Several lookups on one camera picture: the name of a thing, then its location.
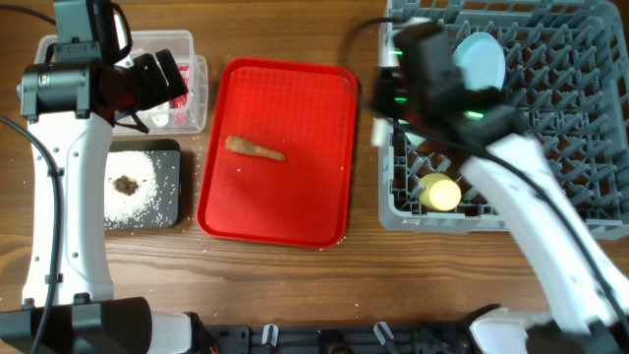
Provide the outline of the light blue grey bowl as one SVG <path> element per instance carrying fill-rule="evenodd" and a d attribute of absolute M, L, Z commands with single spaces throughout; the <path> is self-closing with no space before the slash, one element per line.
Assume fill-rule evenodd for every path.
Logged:
<path fill-rule="evenodd" d="M 389 29 L 383 37 L 384 42 L 381 45 L 379 52 L 379 66 L 382 68 L 397 67 L 399 65 L 398 58 L 401 56 L 401 51 L 394 45 L 394 36 L 401 30 L 405 30 L 408 27 L 428 22 L 430 22 L 429 18 L 413 17 L 403 24 L 393 24 L 391 29 Z"/>

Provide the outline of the white cooked rice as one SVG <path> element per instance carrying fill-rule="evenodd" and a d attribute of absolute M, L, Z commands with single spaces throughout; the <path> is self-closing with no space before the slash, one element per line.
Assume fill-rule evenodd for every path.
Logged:
<path fill-rule="evenodd" d="M 115 179 L 127 175 L 139 187 L 131 196 L 118 193 Z M 153 160 L 146 151 L 110 152 L 104 180 L 104 225 L 108 230 L 149 226 L 159 210 L 158 183 Z"/>

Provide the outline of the light blue round plate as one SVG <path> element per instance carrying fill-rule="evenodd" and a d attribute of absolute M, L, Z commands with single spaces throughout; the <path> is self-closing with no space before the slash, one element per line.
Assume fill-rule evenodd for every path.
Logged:
<path fill-rule="evenodd" d="M 502 90 L 506 63 L 503 49 L 493 36 L 476 32 L 464 39 L 453 53 L 468 90 Z"/>

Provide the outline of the red ketchup packet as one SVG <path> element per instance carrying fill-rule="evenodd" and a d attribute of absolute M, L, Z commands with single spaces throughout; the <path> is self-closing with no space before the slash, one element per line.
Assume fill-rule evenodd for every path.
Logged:
<path fill-rule="evenodd" d="M 180 74 L 184 80 L 186 88 L 190 87 L 190 66 L 189 65 L 179 65 L 178 66 Z M 175 126 L 182 126 L 189 122 L 189 115 L 187 110 L 185 109 L 186 104 L 188 103 L 188 95 L 182 95 L 177 97 L 176 99 L 171 101 L 171 107 L 173 109 L 180 109 L 180 112 L 177 112 L 174 115 L 173 121 Z"/>

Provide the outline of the brown food scrap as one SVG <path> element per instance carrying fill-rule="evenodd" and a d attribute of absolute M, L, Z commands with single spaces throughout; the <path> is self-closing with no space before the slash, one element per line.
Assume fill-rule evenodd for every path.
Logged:
<path fill-rule="evenodd" d="M 127 175 L 122 175 L 114 180 L 113 187 L 118 193 L 131 196 L 136 192 L 139 184 L 135 179 L 132 179 Z"/>

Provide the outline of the white tissue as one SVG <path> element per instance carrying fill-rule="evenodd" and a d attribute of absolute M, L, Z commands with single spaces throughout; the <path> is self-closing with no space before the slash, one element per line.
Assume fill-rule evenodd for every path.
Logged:
<path fill-rule="evenodd" d="M 151 119 L 156 127 L 165 127 L 170 121 L 170 115 L 160 111 L 149 111 L 147 117 Z"/>

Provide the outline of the white plastic spoon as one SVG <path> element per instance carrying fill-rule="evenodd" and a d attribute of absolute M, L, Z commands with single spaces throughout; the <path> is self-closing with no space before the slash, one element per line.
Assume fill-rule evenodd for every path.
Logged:
<path fill-rule="evenodd" d="M 374 147 L 381 148 L 388 145 L 387 136 L 390 124 L 387 119 L 374 118 L 372 121 L 371 142 Z"/>

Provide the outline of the yellow plastic cup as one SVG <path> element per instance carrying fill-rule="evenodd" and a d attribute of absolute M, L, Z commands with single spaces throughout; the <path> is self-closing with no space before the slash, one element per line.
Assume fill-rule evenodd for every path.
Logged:
<path fill-rule="evenodd" d="M 460 187 L 450 177 L 442 173 L 430 173 L 419 181 L 422 190 L 420 203 L 437 211 L 450 211 L 456 208 L 462 199 Z"/>

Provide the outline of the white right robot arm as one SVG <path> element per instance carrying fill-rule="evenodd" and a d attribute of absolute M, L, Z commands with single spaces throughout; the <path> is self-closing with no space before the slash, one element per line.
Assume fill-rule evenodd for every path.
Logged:
<path fill-rule="evenodd" d="M 492 309 L 468 330 L 483 353 L 624 353 L 628 279 L 600 248 L 555 179 L 540 142 L 495 88 L 469 90 L 445 30 L 404 25 L 397 67 L 372 106 L 393 127 L 467 153 L 460 173 L 503 218 L 542 286 L 545 315 Z"/>

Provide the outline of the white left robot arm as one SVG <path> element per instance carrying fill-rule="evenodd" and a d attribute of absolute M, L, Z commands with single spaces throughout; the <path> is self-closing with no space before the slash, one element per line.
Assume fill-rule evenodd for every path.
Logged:
<path fill-rule="evenodd" d="M 201 353 L 213 344 L 193 313 L 161 314 L 145 298 L 116 299 L 104 238 L 104 181 L 113 130 L 184 95 L 170 51 L 134 58 L 121 7 L 58 1 L 57 40 L 19 85 L 34 163 L 33 244 L 4 343 L 24 353 Z"/>

